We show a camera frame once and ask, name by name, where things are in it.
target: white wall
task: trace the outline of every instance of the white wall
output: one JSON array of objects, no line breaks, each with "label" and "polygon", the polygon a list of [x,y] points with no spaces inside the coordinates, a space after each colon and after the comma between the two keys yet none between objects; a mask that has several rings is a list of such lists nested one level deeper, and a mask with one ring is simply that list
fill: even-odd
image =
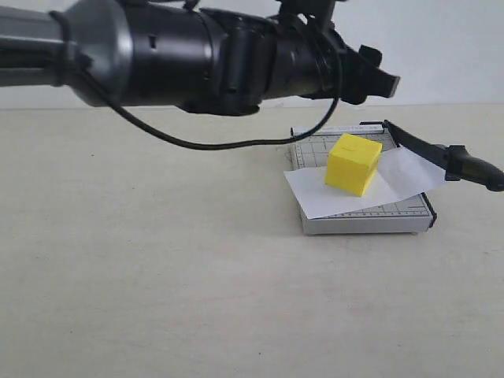
[{"label": "white wall", "polygon": [[[27,9],[64,9],[72,0],[0,0]],[[261,16],[274,14],[274,0],[202,0]],[[350,0],[335,11],[337,29],[351,46],[384,52],[384,68],[402,77],[392,100],[367,104],[504,102],[504,7],[496,0]],[[285,105],[312,105],[289,98]],[[0,108],[78,107],[67,89],[0,89]]]}]

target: yellow cube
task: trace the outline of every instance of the yellow cube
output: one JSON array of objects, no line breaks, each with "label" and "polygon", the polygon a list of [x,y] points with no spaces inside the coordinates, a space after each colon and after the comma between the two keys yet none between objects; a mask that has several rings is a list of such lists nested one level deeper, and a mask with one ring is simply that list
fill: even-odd
[{"label": "yellow cube", "polygon": [[376,175],[381,143],[343,134],[331,150],[325,183],[362,197]]}]

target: white paper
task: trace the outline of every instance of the white paper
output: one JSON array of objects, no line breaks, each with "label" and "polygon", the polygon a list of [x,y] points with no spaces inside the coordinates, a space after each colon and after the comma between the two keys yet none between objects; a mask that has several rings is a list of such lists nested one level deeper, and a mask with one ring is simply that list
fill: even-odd
[{"label": "white paper", "polygon": [[446,183],[446,172],[404,147],[383,152],[378,172],[363,197],[325,184],[327,167],[285,172],[308,219],[401,202]]}]

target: white table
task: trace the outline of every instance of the white table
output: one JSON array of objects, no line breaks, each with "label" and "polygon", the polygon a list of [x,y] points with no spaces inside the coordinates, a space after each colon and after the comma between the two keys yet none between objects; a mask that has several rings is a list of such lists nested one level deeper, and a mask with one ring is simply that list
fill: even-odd
[{"label": "white table", "polygon": [[[207,142],[324,109],[143,110]],[[341,109],[504,166],[504,106]],[[160,143],[109,110],[0,113],[0,377],[501,377],[504,196],[429,194],[425,235],[305,237],[286,150]]]}]

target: black handle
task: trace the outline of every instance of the black handle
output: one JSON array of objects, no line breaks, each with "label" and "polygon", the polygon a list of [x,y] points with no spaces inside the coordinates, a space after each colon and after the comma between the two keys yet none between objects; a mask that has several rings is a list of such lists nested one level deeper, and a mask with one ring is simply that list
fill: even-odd
[{"label": "black handle", "polygon": [[484,185],[489,191],[504,191],[501,169],[471,156],[465,146],[450,146],[447,153],[447,181],[467,180]]}]

